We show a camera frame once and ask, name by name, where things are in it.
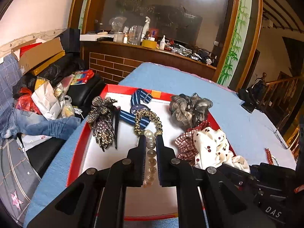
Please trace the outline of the dark figurine statue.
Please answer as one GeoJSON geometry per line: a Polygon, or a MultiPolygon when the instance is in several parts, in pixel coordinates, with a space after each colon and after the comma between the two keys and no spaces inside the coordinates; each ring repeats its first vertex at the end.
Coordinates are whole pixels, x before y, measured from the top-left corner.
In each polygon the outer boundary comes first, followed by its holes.
{"type": "Polygon", "coordinates": [[[251,86],[251,92],[252,92],[253,98],[255,98],[255,100],[259,100],[265,92],[266,76],[267,76],[267,73],[263,72],[262,77],[257,78],[255,80],[254,84],[251,86]]]}

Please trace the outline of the white dotted scrunchie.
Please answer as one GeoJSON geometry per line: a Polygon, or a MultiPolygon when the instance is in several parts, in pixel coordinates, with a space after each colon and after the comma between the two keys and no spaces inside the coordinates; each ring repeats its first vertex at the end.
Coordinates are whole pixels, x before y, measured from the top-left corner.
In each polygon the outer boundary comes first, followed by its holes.
{"type": "Polygon", "coordinates": [[[229,149],[229,142],[226,134],[221,130],[213,130],[206,127],[193,135],[194,146],[198,153],[195,156],[194,167],[205,170],[208,167],[220,167],[227,164],[236,169],[250,173],[246,159],[242,156],[235,156],[229,149]]]}

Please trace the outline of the cardboard box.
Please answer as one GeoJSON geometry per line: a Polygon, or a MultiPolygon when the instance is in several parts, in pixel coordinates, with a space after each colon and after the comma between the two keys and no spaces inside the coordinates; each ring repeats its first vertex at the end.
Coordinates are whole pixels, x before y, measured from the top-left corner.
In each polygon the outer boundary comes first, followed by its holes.
{"type": "Polygon", "coordinates": [[[49,41],[32,39],[11,49],[22,76],[61,52],[63,47],[59,37],[49,41]]]}

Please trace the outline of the wooden stair railing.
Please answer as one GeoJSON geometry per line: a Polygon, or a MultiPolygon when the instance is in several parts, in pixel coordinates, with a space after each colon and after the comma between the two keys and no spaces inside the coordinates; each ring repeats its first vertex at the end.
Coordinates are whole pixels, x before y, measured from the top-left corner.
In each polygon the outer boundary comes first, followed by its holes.
{"type": "Polygon", "coordinates": [[[267,82],[258,109],[277,127],[291,114],[303,88],[303,76],[267,82]]]}

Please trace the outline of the black pouch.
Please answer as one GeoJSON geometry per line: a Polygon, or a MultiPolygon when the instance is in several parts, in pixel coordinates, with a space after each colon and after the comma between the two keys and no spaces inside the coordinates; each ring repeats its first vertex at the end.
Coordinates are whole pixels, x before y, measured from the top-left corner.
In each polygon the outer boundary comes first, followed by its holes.
{"type": "Polygon", "coordinates": [[[244,102],[250,102],[257,107],[257,100],[255,100],[255,98],[253,98],[251,88],[239,89],[238,97],[240,98],[240,100],[242,100],[244,102]]]}

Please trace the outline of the grey metallic scrunchie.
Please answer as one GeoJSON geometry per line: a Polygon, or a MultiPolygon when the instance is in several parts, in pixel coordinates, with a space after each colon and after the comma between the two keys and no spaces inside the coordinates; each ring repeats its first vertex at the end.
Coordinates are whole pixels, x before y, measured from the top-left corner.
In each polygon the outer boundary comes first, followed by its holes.
{"type": "Polygon", "coordinates": [[[173,119],[184,127],[195,128],[207,120],[212,106],[211,100],[201,98],[197,93],[192,96],[180,94],[171,96],[169,110],[173,119]]]}

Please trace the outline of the glass pitcher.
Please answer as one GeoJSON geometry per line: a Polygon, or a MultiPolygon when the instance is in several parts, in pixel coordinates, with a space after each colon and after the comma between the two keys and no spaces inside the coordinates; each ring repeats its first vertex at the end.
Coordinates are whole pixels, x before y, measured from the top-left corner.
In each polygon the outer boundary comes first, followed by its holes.
{"type": "Polygon", "coordinates": [[[133,25],[129,30],[128,42],[132,45],[140,45],[143,27],[133,25]]]}

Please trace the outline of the yellow tape roll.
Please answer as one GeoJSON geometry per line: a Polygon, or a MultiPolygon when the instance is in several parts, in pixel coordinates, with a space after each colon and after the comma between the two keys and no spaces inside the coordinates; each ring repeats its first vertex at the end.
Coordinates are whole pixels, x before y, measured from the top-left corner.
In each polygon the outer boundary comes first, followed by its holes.
{"type": "Polygon", "coordinates": [[[157,48],[157,42],[151,41],[151,40],[143,40],[142,46],[150,49],[156,49],[157,48]]]}

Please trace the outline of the wooden counter shelf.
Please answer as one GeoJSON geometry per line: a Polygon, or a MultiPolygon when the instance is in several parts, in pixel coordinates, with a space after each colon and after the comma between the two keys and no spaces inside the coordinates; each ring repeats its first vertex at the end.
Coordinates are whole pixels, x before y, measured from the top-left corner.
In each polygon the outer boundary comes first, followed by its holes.
{"type": "Polygon", "coordinates": [[[176,53],[124,43],[83,41],[80,53],[87,67],[106,84],[118,84],[144,62],[173,67],[209,80],[216,71],[213,66],[176,53]]]}

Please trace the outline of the black smartphone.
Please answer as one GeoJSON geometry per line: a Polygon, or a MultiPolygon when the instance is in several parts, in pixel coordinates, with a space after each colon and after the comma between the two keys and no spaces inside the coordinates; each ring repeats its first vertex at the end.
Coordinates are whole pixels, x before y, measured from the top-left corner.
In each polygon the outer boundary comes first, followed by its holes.
{"type": "Polygon", "coordinates": [[[245,109],[248,113],[252,113],[256,108],[256,106],[250,102],[244,102],[243,104],[241,104],[241,107],[245,109]]]}

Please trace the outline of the red white plaid scrunchie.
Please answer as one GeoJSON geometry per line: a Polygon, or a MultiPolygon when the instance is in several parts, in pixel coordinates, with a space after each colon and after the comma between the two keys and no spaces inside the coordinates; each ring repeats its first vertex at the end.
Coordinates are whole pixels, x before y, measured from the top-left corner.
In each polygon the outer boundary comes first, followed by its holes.
{"type": "Polygon", "coordinates": [[[190,128],[186,130],[185,133],[179,135],[175,139],[175,145],[179,149],[179,154],[177,158],[187,161],[191,166],[195,164],[195,156],[198,154],[198,150],[195,147],[193,136],[196,132],[209,127],[210,123],[208,121],[203,121],[195,128],[190,128]]]}

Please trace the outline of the eyeglasses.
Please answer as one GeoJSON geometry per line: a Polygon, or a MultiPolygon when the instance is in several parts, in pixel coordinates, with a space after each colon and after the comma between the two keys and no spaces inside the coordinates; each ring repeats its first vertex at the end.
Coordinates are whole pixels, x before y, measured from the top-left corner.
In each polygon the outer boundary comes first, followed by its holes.
{"type": "Polygon", "coordinates": [[[277,125],[272,124],[272,126],[274,127],[272,129],[272,132],[275,135],[275,137],[278,139],[280,144],[282,145],[283,149],[285,149],[285,150],[288,149],[288,146],[287,146],[286,142],[284,141],[282,135],[280,134],[279,128],[290,115],[291,115],[291,111],[287,112],[287,114],[283,117],[283,119],[280,120],[280,122],[278,122],[277,125]]]}

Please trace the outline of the blue striped strap watch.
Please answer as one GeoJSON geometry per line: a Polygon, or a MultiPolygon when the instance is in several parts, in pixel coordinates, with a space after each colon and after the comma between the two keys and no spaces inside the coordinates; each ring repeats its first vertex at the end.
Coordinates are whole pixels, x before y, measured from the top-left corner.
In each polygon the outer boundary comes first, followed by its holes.
{"type": "Polygon", "coordinates": [[[130,104],[131,108],[129,112],[120,110],[120,120],[126,122],[129,125],[135,125],[135,115],[138,111],[149,111],[149,104],[152,100],[150,93],[147,93],[143,89],[137,89],[131,96],[130,104]]]}

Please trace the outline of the blue jeans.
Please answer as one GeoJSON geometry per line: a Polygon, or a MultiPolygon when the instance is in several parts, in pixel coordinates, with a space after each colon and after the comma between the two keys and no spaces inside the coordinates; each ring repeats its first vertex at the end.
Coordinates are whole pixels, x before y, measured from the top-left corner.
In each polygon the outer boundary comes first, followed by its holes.
{"type": "Polygon", "coordinates": [[[47,120],[34,112],[13,108],[6,125],[1,130],[1,138],[16,138],[19,133],[25,135],[46,135],[67,140],[80,125],[80,118],[70,116],[55,120],[47,120]]]}

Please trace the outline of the black beaded hair clip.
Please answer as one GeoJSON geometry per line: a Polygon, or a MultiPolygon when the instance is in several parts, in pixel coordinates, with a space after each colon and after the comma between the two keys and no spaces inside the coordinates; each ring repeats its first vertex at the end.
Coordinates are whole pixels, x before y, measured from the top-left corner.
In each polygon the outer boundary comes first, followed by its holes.
{"type": "Polygon", "coordinates": [[[96,96],[92,100],[91,111],[87,116],[92,135],[104,152],[112,144],[117,149],[120,109],[114,105],[115,103],[117,100],[110,97],[103,99],[96,96]]]}

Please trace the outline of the small white pump bottle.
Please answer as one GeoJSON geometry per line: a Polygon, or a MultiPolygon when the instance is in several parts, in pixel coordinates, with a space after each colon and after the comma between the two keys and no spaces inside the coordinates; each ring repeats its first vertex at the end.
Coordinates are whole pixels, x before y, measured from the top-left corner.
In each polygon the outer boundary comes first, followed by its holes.
{"type": "Polygon", "coordinates": [[[164,35],[163,38],[162,38],[161,41],[160,41],[159,49],[160,49],[160,50],[164,50],[165,45],[166,45],[166,42],[165,42],[165,35],[164,35]]]}

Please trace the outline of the white spray bottle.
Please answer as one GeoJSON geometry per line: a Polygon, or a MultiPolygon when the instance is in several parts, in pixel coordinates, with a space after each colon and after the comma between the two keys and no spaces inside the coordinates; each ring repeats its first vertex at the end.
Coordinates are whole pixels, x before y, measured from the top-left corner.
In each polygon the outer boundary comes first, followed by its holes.
{"type": "Polygon", "coordinates": [[[142,30],[141,42],[145,39],[145,35],[149,30],[149,23],[150,23],[150,18],[145,17],[145,25],[144,25],[143,30],[142,30]]]}

